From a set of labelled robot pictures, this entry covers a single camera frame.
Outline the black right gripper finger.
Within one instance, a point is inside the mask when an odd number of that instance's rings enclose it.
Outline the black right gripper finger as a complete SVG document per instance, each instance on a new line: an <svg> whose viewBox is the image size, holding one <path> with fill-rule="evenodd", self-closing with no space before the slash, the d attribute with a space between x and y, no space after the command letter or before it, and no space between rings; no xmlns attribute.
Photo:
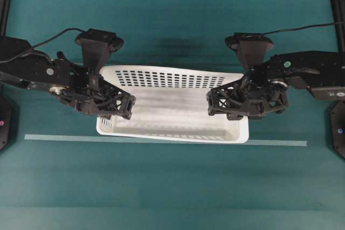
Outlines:
<svg viewBox="0 0 345 230"><path fill-rule="evenodd" d="M206 94L208 115L226 114L227 116L244 116L239 89L241 81L236 80L210 89Z"/></svg>

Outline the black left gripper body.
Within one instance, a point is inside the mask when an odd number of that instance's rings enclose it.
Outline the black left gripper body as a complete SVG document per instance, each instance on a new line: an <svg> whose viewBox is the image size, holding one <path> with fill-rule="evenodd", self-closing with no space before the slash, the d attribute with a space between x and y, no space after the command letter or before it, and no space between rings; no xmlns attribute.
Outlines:
<svg viewBox="0 0 345 230"><path fill-rule="evenodd" d="M55 96L78 112L95 116L113 114L113 85L84 66L68 62L68 85L56 86Z"/></svg>

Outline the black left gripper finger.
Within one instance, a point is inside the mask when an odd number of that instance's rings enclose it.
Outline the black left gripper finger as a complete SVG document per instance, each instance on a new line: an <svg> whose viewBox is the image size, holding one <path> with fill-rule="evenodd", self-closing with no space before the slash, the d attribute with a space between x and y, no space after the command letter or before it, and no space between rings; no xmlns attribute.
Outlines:
<svg viewBox="0 0 345 230"><path fill-rule="evenodd" d="M135 96L114 85L109 84L107 88L106 111L111 115L130 120L135 101Z"/></svg>

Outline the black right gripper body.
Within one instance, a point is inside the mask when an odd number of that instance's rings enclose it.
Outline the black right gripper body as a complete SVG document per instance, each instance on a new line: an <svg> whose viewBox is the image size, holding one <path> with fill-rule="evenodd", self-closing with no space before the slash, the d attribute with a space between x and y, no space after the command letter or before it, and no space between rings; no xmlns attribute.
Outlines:
<svg viewBox="0 0 345 230"><path fill-rule="evenodd" d="M270 65L252 66L242 77L242 99L249 103L250 120L259 120L269 113L281 114L288 107L287 83L268 78Z"/></svg>

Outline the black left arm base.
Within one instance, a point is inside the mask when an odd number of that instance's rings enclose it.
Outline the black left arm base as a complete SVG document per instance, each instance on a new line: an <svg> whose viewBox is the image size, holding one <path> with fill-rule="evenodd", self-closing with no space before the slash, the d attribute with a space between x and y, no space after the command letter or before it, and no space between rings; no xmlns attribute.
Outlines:
<svg viewBox="0 0 345 230"><path fill-rule="evenodd" d="M1 83L1 152L12 146L18 137L20 108Z"/></svg>

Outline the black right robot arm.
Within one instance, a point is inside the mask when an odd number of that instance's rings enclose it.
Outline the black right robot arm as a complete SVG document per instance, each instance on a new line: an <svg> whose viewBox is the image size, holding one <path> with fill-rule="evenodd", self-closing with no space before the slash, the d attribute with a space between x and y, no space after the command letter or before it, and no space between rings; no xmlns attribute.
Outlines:
<svg viewBox="0 0 345 230"><path fill-rule="evenodd" d="M208 91L208 114L229 121L262 119L288 108L287 90L307 90L316 100L344 100L344 53L306 51L272 56L238 80Z"/></svg>

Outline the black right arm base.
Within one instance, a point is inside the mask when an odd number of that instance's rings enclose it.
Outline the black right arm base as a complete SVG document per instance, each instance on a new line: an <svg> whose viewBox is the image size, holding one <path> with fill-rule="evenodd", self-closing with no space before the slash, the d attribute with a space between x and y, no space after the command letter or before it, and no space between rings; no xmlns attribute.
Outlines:
<svg viewBox="0 0 345 230"><path fill-rule="evenodd" d="M326 112L330 149L344 161L344 100L336 101Z"/></svg>

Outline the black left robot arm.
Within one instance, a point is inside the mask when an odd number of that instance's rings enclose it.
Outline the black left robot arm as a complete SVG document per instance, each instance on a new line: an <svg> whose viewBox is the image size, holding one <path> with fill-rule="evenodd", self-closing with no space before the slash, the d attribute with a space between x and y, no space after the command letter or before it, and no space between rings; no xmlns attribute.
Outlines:
<svg viewBox="0 0 345 230"><path fill-rule="evenodd" d="M27 40L2 36L1 82L48 92L83 114L130 119L135 96L107 82L100 74L111 53L122 47L123 40L114 33L99 37L82 33L75 41L82 48L83 65L67 60L61 51L52 60Z"/></svg>

